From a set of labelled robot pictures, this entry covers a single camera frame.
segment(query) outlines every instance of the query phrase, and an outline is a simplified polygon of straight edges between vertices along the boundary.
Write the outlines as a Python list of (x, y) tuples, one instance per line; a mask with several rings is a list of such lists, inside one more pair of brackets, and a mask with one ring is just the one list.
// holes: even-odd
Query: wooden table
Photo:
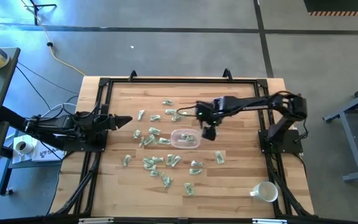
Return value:
[[(99, 78), (84, 77), (78, 111), (93, 109)], [(267, 81), (270, 93), (285, 90), (283, 79), (268, 78)], [(162, 130), (159, 137), (167, 139), (175, 129), (199, 129), (197, 120), (192, 117), (171, 122), (172, 116), (165, 115), (165, 109), (193, 106), (196, 100), (212, 101), (224, 95), (251, 97), (254, 96), (254, 87), (234, 83), (115, 83), (109, 112), (129, 115), (134, 120), (118, 131), (109, 132), (99, 167), (92, 217), (273, 217), (271, 203), (249, 196), (255, 185), (268, 180), (265, 157), (259, 152), (257, 131), (260, 127), (256, 111), (225, 118), (217, 128), (219, 136), (216, 140), (203, 139), (200, 147), (194, 150), (160, 144), (139, 147), (140, 139), (132, 137), (135, 129), (141, 130), (142, 136), (148, 136), (150, 127)], [(163, 105), (163, 100), (172, 100), (174, 105)], [(145, 110), (142, 121), (137, 120), (139, 110)], [(273, 113), (278, 121), (281, 115)], [(162, 119), (151, 122), (150, 115), (154, 114), (160, 114)], [(216, 151), (223, 153), (224, 164), (216, 163)], [(128, 167), (123, 167), (126, 154), (132, 159)], [(157, 166), (157, 170), (164, 171), (173, 179), (169, 189), (164, 188), (161, 177), (149, 176), (149, 170), (145, 170), (142, 163), (144, 157), (166, 158), (167, 154), (182, 157), (174, 168), (165, 164)], [(76, 152), (63, 161), (51, 212), (61, 208), (77, 187), (83, 157), (84, 153)], [(302, 206), (313, 213), (302, 163), (292, 154), (283, 154), (282, 157), (289, 189)], [(203, 162), (201, 174), (189, 175), (192, 160)], [(183, 184), (187, 182), (194, 186), (195, 195), (192, 197), (186, 195)], [(284, 211), (281, 197), (279, 202)]]

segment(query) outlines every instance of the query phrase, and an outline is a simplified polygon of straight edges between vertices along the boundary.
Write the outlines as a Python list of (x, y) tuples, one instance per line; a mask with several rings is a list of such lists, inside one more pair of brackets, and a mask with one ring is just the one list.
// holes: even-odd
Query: clear plastic container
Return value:
[(179, 149), (195, 149), (200, 145), (201, 133), (193, 129), (178, 129), (171, 133), (171, 144)]

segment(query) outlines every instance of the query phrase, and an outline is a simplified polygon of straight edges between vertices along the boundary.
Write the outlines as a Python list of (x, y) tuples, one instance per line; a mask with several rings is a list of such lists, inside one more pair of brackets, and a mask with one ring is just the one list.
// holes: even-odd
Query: white cup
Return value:
[(254, 187), (254, 191), (249, 193), (252, 197), (259, 198), (265, 202), (274, 202), (278, 197), (278, 190), (276, 185), (269, 181), (263, 181), (262, 183)]
[(20, 156), (23, 156), (24, 154), (28, 154), (32, 152), (34, 149), (33, 144), (21, 141), (16, 144), (15, 150), (19, 153)]

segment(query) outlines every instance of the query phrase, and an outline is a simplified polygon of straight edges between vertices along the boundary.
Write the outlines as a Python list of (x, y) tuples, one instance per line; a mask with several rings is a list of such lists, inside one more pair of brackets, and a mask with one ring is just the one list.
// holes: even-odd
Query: paper money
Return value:
[(188, 114), (188, 113), (187, 113), (187, 112), (182, 112), (182, 113), (180, 113), (180, 114), (177, 113), (177, 114), (175, 114), (175, 115), (172, 116), (171, 121), (175, 122), (175, 121), (181, 120), (182, 118), (185, 117), (185, 116), (183, 116), (183, 114)]
[(163, 104), (163, 105), (170, 105), (170, 106), (173, 106), (173, 102), (172, 102), (172, 101), (170, 101), (170, 100), (164, 100), (164, 101), (162, 101), (162, 104)]
[(165, 139), (165, 138), (160, 138), (158, 140), (158, 143), (160, 143), (160, 144), (171, 144), (171, 140)]
[(167, 155), (167, 161), (166, 161), (165, 165), (170, 166), (171, 162), (173, 160), (173, 157), (174, 157), (174, 155), (172, 155), (172, 154)]
[(140, 131), (139, 130), (135, 130), (134, 132), (134, 139), (137, 139), (140, 136)]
[(218, 162), (218, 164), (224, 163), (224, 159), (223, 159), (223, 155), (222, 155), (221, 151), (215, 152), (215, 156), (216, 156), (216, 162)]
[(161, 115), (151, 115), (150, 116), (151, 121), (156, 121), (156, 120), (160, 120), (160, 119), (161, 119)]
[(182, 134), (178, 142), (195, 142), (195, 137), (192, 134)]
[(189, 170), (189, 174), (196, 175), (196, 174), (199, 174), (201, 171), (203, 171), (202, 168), (199, 168), (199, 169), (191, 168)]
[(132, 157), (130, 155), (126, 155), (122, 166), (128, 166), (128, 162), (130, 161), (131, 158)]
[(149, 164), (149, 163), (144, 163), (143, 165), (144, 169), (147, 169), (147, 170), (156, 170), (157, 168), (157, 165), (153, 165), (153, 164)]
[(173, 109), (166, 109), (165, 110), (165, 114), (172, 114), (174, 115), (177, 111), (176, 110), (173, 110)]
[(182, 112), (182, 113), (177, 113), (178, 115), (182, 115), (182, 116), (185, 116), (185, 115), (188, 115), (189, 113), (187, 113), (186, 111), (185, 112)]
[(142, 138), (140, 139), (139, 147), (142, 147), (143, 142), (144, 142), (144, 137), (142, 136)]
[(152, 170), (150, 171), (150, 176), (152, 177), (157, 177), (160, 175), (160, 172), (159, 171), (156, 171), (156, 170)]
[(194, 190), (191, 188), (190, 183), (185, 183), (185, 190), (186, 190), (187, 195), (189, 195), (189, 196), (194, 195)]
[(151, 128), (149, 129), (149, 132), (152, 133), (152, 134), (159, 135), (159, 134), (161, 133), (161, 130), (158, 130), (157, 128), (151, 127)]
[(191, 166), (203, 166), (203, 162), (192, 161)]
[(137, 115), (137, 120), (140, 121), (143, 117), (143, 114), (144, 114), (144, 110), (140, 110), (139, 111), (139, 115)]
[(171, 166), (174, 167), (176, 166), (176, 164), (181, 160), (181, 157), (180, 156), (176, 156), (172, 162), (171, 162)]
[(155, 137), (154, 137), (154, 135), (151, 134), (147, 139), (145, 139), (143, 141), (143, 144), (146, 146), (146, 145), (148, 145), (150, 142), (152, 142), (154, 140), (155, 140)]
[(171, 118), (171, 121), (172, 122), (175, 122), (175, 121), (179, 121), (183, 116), (180, 116), (180, 115), (173, 115), (172, 118)]
[(158, 163), (158, 162), (163, 162), (164, 161), (164, 158), (163, 157), (154, 157), (152, 158), (152, 160), (154, 161), (154, 164)]
[(164, 173), (162, 173), (161, 178), (162, 181), (164, 182), (164, 187), (169, 188), (169, 186), (171, 186), (172, 179), (167, 177)]
[(143, 158), (143, 163), (154, 165), (154, 160), (149, 158)]

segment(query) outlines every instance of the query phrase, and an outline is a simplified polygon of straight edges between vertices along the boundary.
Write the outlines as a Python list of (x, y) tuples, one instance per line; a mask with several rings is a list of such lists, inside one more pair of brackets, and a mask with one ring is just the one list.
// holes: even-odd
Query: gray floor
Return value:
[[(39, 4), (50, 1), (37, 1)], [(67, 0), (42, 9), (46, 24), (91, 27), (257, 28), (251, 0)], [(358, 30), (358, 17), (310, 17), (302, 0), (260, 0), (267, 29)], [(20, 1), (0, 0), (0, 23), (31, 24)], [(50, 32), (57, 57), (87, 75), (266, 77), (258, 34), (141, 32)], [(72, 91), (82, 76), (54, 61), (41, 31), (0, 30), (0, 47), (20, 47), (19, 61)], [(356, 171), (339, 121), (321, 117), (358, 90), (358, 35), (268, 35), (275, 77), (308, 99), (304, 160), (314, 210), (326, 218), (358, 221), (358, 181), (341, 176)], [(26, 72), (51, 106), (73, 96)], [(47, 111), (20, 73), (15, 73), (4, 105), (22, 116)], [(2, 164), (0, 161), (0, 178)], [(47, 213), (59, 167), (14, 170), (9, 183), (17, 194), (0, 197), (0, 218)]]

